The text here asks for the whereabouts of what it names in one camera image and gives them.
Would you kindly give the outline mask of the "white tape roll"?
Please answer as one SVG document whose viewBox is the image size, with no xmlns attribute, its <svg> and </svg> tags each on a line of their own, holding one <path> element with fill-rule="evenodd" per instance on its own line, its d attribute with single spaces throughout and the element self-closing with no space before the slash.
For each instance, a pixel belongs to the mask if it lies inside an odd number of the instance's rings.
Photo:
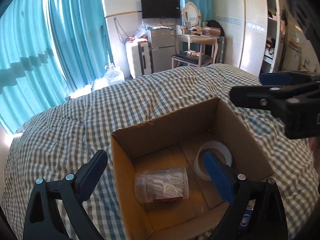
<svg viewBox="0 0 320 240">
<path fill-rule="evenodd" d="M 202 180 L 211 181 L 213 177 L 217 178 L 223 172 L 219 162 L 222 164 L 224 162 L 219 159 L 215 152 L 222 154 L 227 166 L 231 167 L 232 165 L 232 155 L 225 144 L 215 140 L 205 142 L 200 147 L 194 160 L 194 170 Z"/>
</svg>

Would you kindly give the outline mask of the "clear jar of floss picks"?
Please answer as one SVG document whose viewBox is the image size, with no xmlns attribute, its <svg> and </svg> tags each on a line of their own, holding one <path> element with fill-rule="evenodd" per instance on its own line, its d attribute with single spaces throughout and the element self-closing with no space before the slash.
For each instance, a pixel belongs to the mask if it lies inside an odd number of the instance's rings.
<svg viewBox="0 0 320 240">
<path fill-rule="evenodd" d="M 189 198 L 186 168 L 145 170 L 135 176 L 135 196 L 142 204 Z"/>
</svg>

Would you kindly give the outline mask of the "white wardrobe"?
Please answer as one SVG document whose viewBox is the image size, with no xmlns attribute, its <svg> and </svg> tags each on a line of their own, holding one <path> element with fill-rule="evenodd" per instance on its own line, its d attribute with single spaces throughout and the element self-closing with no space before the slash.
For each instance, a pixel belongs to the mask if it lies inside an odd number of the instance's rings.
<svg viewBox="0 0 320 240">
<path fill-rule="evenodd" d="M 280 0 L 214 0 L 225 33 L 226 64 L 254 76 L 275 71 L 280 48 Z"/>
</svg>

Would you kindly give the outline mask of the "wooden chair black seat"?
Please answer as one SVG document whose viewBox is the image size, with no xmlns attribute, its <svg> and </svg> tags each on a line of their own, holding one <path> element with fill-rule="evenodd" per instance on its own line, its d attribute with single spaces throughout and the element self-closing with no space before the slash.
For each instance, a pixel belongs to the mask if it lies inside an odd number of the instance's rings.
<svg viewBox="0 0 320 240">
<path fill-rule="evenodd" d="M 204 67 L 212 64 L 215 60 L 215 46 L 212 45 L 211 55 L 206 54 L 206 44 L 200 43 L 199 51 L 187 50 L 182 53 L 172 55 L 171 57 L 171 68 L 176 67 L 176 63 L 185 63 L 188 66 L 193 67 Z"/>
</svg>

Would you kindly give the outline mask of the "white dressing table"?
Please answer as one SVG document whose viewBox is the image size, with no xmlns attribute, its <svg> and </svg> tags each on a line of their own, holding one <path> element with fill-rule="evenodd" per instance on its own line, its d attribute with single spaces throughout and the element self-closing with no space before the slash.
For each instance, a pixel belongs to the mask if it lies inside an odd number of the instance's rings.
<svg viewBox="0 0 320 240">
<path fill-rule="evenodd" d="M 218 45 L 218 36 L 208 36 L 208 35 L 192 35 L 192 34 L 176 34 L 176 38 L 178 41 L 186 42 L 188 44 L 188 50 L 190 49 L 190 45 L 192 43 L 200 44 L 200 49 L 205 51 L 204 46 L 205 45 L 211 45 L 212 46 L 212 63 L 215 63 L 217 51 L 219 48 Z"/>
</svg>

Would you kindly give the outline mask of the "grey white checkered bedspread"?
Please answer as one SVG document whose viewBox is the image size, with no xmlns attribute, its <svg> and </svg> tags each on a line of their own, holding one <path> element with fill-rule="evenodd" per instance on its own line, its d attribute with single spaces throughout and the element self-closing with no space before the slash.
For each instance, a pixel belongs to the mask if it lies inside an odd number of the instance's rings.
<svg viewBox="0 0 320 240">
<path fill-rule="evenodd" d="M 59 180 L 76 172 L 97 150 L 110 152 L 111 134 L 118 129 L 216 96 L 228 102 L 233 86 L 258 84 L 257 77 L 229 64 L 179 67 L 103 88 L 32 117 L 16 131 L 4 171 L 1 207 L 14 234 L 23 237 L 37 178 Z M 275 171 L 293 239 L 319 198 L 310 144 L 287 139 L 283 124 L 267 111 L 233 111 Z"/>
</svg>

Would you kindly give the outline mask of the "black bag on table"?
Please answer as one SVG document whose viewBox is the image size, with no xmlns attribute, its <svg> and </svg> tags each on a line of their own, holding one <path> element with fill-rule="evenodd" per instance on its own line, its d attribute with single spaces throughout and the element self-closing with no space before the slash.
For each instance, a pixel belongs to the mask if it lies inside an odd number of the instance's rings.
<svg viewBox="0 0 320 240">
<path fill-rule="evenodd" d="M 217 28 L 217 29 L 220 29 L 220 35 L 221 36 L 224 36 L 225 35 L 225 32 L 223 30 L 223 27 L 221 27 L 220 23 L 217 22 L 216 20 L 209 20 L 206 24 L 207 27 L 210 27 L 210 28 Z"/>
</svg>

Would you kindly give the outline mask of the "brown cardboard box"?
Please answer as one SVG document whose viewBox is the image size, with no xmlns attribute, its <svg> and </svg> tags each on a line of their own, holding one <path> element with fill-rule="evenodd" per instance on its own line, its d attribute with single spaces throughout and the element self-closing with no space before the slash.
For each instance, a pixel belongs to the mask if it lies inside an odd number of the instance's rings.
<svg viewBox="0 0 320 240">
<path fill-rule="evenodd" d="M 228 205 L 213 183 L 194 171 L 199 149 L 211 140 L 228 147 L 234 172 L 253 181 L 273 176 L 266 154 L 220 98 L 112 133 L 117 195 L 129 239 L 191 239 L 217 226 Z M 179 167 L 187 171 L 188 199 L 149 204 L 137 200 L 134 182 L 138 172 Z"/>
</svg>

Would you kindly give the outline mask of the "oval vanity mirror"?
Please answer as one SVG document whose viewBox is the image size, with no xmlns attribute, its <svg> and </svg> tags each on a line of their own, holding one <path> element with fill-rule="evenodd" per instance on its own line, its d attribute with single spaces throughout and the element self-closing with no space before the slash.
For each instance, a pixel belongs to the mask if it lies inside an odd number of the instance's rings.
<svg viewBox="0 0 320 240">
<path fill-rule="evenodd" d="M 200 24 L 201 12 L 193 2 L 187 2 L 182 9 L 183 25 L 195 27 Z"/>
</svg>

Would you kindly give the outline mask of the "silver mini fridge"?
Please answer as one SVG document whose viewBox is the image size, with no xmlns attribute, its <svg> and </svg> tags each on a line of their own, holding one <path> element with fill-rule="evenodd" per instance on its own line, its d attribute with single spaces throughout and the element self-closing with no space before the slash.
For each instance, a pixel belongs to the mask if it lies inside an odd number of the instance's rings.
<svg viewBox="0 0 320 240">
<path fill-rule="evenodd" d="M 148 30 L 148 42 L 154 72 L 171 69 L 171 57 L 175 55 L 175 36 L 171 28 L 151 28 Z"/>
</svg>

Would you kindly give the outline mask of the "white suitcase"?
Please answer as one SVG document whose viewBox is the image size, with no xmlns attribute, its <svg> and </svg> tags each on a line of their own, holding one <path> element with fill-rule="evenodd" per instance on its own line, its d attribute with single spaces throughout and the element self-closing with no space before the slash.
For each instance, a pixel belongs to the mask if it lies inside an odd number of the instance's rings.
<svg viewBox="0 0 320 240">
<path fill-rule="evenodd" d="M 153 73 L 149 43 L 144 38 L 137 38 L 125 43 L 127 61 L 133 79 Z"/>
</svg>

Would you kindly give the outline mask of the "teal curtain left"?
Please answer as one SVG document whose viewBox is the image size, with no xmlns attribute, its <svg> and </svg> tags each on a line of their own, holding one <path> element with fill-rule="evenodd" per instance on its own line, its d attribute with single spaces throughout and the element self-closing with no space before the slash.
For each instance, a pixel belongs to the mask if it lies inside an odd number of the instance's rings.
<svg viewBox="0 0 320 240">
<path fill-rule="evenodd" d="M 68 92 L 44 0 L 13 0 L 1 16 L 1 126 L 15 133 Z"/>
</svg>

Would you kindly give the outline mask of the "white plastic bag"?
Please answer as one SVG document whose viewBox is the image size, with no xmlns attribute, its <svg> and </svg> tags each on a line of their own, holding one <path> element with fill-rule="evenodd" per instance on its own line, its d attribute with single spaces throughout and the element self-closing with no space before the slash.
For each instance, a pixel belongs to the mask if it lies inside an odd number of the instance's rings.
<svg viewBox="0 0 320 240">
<path fill-rule="evenodd" d="M 124 73 L 113 63 L 106 67 L 106 73 L 104 77 L 107 80 L 108 86 L 117 85 L 125 81 Z"/>
</svg>

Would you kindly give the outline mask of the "teal curtain middle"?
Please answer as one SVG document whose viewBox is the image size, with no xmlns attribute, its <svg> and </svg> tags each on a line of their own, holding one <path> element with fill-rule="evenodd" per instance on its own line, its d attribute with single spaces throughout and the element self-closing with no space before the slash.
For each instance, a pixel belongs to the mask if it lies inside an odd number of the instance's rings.
<svg viewBox="0 0 320 240">
<path fill-rule="evenodd" d="M 72 92 L 104 76 L 113 55 L 101 0 L 48 0 L 57 57 Z"/>
</svg>

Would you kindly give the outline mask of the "black wall television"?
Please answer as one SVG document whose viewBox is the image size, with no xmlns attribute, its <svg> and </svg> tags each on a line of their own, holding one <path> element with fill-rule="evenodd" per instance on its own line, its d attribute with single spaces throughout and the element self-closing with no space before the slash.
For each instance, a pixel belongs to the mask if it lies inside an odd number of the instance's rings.
<svg viewBox="0 0 320 240">
<path fill-rule="evenodd" d="M 140 0 L 142 19 L 180 18 L 180 0 Z"/>
</svg>

